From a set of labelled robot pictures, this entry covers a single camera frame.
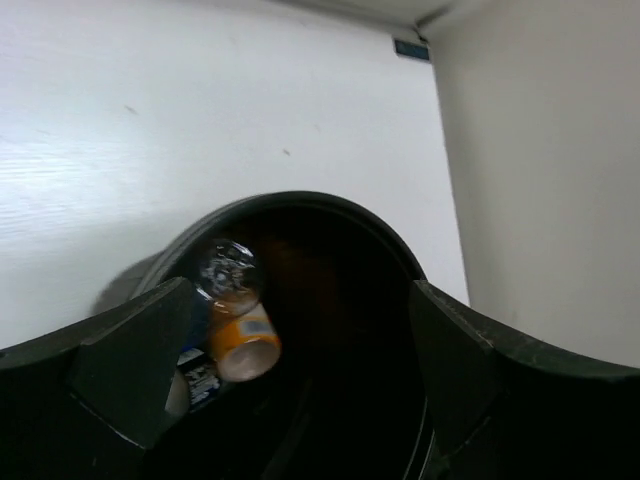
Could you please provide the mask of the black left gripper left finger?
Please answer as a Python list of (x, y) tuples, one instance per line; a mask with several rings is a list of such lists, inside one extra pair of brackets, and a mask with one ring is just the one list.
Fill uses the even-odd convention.
[(192, 313), (174, 278), (1, 352), (4, 479), (135, 479), (167, 427)]

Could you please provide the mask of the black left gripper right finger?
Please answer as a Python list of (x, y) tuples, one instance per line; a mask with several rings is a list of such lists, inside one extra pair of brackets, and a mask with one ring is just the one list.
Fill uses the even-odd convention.
[(486, 317), (427, 281), (409, 310), (437, 446), (454, 479), (635, 479), (639, 371)]

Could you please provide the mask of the orange juice bottle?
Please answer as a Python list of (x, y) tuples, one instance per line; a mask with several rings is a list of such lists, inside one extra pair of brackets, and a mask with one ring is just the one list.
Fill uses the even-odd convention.
[(219, 375), (233, 383), (266, 374), (282, 351), (280, 338), (260, 302), (240, 316), (213, 311), (208, 342)]

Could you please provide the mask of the large blue label plastic bottle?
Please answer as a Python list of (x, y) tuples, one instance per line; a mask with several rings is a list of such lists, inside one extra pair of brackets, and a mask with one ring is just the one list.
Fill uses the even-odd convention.
[(199, 293), (195, 293), (187, 339), (178, 357), (165, 403), (165, 411), (172, 417), (180, 418), (187, 413), (194, 413), (215, 400), (220, 393), (222, 381), (206, 345), (208, 332), (208, 303)]

